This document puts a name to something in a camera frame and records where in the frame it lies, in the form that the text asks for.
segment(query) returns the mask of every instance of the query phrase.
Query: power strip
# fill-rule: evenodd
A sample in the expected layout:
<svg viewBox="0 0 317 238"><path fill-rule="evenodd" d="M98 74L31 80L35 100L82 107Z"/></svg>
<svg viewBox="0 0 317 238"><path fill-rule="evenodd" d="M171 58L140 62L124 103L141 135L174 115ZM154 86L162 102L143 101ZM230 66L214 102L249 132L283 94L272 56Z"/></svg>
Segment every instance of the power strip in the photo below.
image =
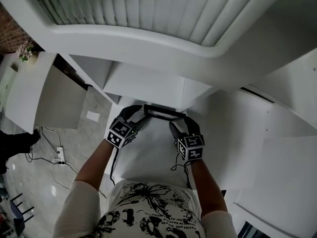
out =
<svg viewBox="0 0 317 238"><path fill-rule="evenodd" d="M64 155L64 147L58 147L57 148L57 156L58 156L58 160L61 161L61 162L65 162L65 155Z"/></svg>

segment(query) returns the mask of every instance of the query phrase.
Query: chair leg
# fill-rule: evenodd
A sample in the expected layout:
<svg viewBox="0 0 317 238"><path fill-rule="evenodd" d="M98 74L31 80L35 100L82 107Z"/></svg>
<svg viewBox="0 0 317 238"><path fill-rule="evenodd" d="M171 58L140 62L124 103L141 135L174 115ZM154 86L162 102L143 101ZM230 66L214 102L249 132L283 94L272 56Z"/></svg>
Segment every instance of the chair leg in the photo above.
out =
<svg viewBox="0 0 317 238"><path fill-rule="evenodd" d="M21 193L20 195L16 196L14 199L11 199L11 201L16 200L16 199L17 199L18 197L20 197L20 196L22 196L22 193Z"/></svg>
<svg viewBox="0 0 317 238"><path fill-rule="evenodd" d="M22 212L22 215L24 215L25 213L31 211L32 209L34 209L34 207L31 207L29 210L26 210L25 212Z"/></svg>
<svg viewBox="0 0 317 238"><path fill-rule="evenodd" d="M27 218L27 219L24 221L24 223L27 222L28 220L32 219L33 217L34 217L34 215L32 215L31 217Z"/></svg>

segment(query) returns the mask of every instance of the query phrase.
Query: potted plant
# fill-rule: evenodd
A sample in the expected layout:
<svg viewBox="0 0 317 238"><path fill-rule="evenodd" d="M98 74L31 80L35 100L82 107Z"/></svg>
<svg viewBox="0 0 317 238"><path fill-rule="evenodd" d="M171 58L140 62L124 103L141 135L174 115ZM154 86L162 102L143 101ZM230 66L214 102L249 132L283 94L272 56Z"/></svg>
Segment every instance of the potted plant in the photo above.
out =
<svg viewBox="0 0 317 238"><path fill-rule="evenodd" d="M32 49L33 45L26 41L17 49L17 58L20 58L22 61L27 61L29 64L33 65L38 56L32 52Z"/></svg>

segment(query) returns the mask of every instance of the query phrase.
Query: flower pot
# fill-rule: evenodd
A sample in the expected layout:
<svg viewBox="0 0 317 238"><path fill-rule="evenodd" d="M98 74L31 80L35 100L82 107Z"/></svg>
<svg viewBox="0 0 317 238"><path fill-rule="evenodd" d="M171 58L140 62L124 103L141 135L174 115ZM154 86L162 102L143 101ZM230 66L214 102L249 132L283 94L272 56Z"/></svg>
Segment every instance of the flower pot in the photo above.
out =
<svg viewBox="0 0 317 238"><path fill-rule="evenodd" d="M28 64L33 65L36 62L37 58L38 58L37 54L32 53L31 57L27 59L26 61L28 62Z"/></svg>

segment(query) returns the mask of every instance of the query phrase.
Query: ribbed panel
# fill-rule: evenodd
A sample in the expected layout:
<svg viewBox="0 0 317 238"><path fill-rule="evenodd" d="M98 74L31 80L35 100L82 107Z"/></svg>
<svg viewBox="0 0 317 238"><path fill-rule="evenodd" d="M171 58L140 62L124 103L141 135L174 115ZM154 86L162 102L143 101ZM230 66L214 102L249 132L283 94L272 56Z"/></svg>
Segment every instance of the ribbed panel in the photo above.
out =
<svg viewBox="0 0 317 238"><path fill-rule="evenodd" d="M212 47L250 0L38 0L57 25L139 28Z"/></svg>

